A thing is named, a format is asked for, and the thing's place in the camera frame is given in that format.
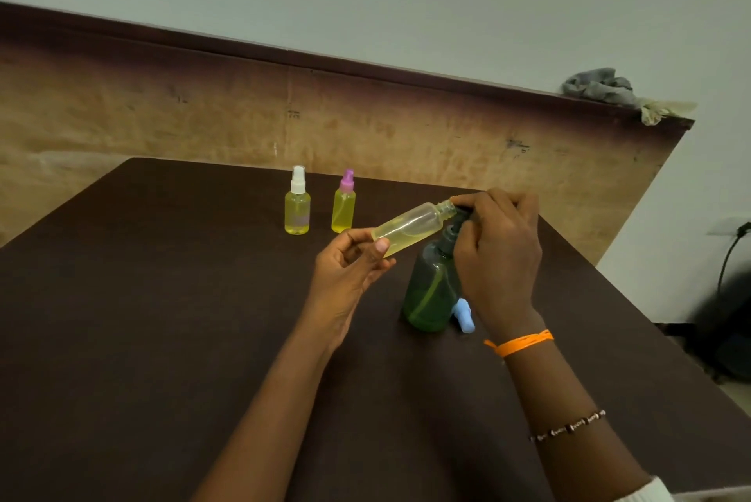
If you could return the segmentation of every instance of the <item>gray cloth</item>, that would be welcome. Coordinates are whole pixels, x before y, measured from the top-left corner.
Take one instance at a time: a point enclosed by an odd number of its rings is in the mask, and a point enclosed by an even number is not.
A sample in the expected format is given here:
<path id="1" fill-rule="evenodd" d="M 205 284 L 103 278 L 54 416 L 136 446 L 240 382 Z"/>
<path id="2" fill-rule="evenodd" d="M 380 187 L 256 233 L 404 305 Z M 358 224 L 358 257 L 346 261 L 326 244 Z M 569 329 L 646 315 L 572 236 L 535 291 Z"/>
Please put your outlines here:
<path id="1" fill-rule="evenodd" d="M 571 75 L 561 85 L 564 95 L 575 96 L 591 101 L 622 104 L 626 107 L 640 108 L 641 102 L 634 95 L 634 89 L 628 79 L 616 77 L 615 69 L 585 70 Z"/>

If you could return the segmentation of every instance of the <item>spray bottle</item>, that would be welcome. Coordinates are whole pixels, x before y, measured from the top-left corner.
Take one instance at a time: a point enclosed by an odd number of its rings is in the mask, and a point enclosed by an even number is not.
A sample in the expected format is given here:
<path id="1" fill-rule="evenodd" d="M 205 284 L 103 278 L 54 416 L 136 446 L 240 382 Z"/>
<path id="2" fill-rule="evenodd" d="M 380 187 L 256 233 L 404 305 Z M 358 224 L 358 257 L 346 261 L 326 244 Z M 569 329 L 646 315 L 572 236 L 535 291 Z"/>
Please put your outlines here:
<path id="1" fill-rule="evenodd" d="M 305 166 L 292 168 L 292 184 L 284 196 L 284 230 L 302 235 L 310 229 L 310 194 L 305 191 Z"/>
<path id="2" fill-rule="evenodd" d="M 402 314 L 418 330 L 443 330 L 455 311 L 461 285 L 454 265 L 454 245 L 470 213 L 471 210 L 464 207 L 456 208 L 456 216 L 444 228 L 441 237 L 428 243 L 415 261 Z"/>
<path id="3" fill-rule="evenodd" d="M 352 227 L 354 216 L 354 170 L 346 170 L 333 195 L 331 228 L 336 233 Z"/>
<path id="4" fill-rule="evenodd" d="M 449 200 L 437 205 L 423 203 L 376 227 L 371 235 L 373 241 L 381 237 L 386 237 L 390 241 L 391 244 L 384 255 L 388 257 L 440 231 L 443 222 L 455 214 L 456 208 Z"/>

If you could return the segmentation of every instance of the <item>plywood panel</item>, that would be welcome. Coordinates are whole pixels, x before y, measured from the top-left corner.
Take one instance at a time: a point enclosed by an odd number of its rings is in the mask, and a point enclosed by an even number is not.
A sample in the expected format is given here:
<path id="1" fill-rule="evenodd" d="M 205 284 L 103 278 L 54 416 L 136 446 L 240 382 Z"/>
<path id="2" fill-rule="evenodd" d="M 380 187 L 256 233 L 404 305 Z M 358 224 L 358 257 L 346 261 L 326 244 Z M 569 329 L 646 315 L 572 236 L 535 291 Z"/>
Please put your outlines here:
<path id="1" fill-rule="evenodd" d="M 305 164 L 329 174 L 351 166 L 386 180 L 534 189 L 544 217 L 596 262 L 680 136 L 591 114 L 92 34 L 6 35 L 0 242 L 123 159 L 142 155 Z"/>

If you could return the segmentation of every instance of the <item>white wall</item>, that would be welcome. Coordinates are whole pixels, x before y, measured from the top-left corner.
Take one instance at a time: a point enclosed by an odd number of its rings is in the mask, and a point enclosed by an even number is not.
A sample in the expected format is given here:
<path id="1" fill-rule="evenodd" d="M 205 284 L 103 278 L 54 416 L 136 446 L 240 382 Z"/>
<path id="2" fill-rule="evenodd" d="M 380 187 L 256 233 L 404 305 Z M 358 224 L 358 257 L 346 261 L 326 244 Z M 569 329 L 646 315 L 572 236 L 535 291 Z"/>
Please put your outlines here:
<path id="1" fill-rule="evenodd" d="M 698 124 L 599 266 L 656 321 L 711 293 L 729 243 L 704 235 L 712 222 L 751 216 L 751 0 L 5 1 L 532 89 L 611 65 L 641 95 L 698 101 Z M 731 269 L 751 258 L 742 244 Z"/>

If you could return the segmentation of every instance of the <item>fingernail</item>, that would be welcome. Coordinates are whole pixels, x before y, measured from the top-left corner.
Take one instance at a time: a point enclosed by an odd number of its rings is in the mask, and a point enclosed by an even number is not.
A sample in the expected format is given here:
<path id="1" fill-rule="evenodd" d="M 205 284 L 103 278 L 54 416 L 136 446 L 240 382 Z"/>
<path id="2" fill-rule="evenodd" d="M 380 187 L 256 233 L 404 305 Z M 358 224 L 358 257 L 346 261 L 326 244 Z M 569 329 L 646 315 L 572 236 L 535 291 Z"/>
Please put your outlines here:
<path id="1" fill-rule="evenodd" d="M 381 237 L 375 242 L 375 248 L 378 252 L 386 252 L 388 250 L 388 244 L 388 239 L 386 237 Z"/>

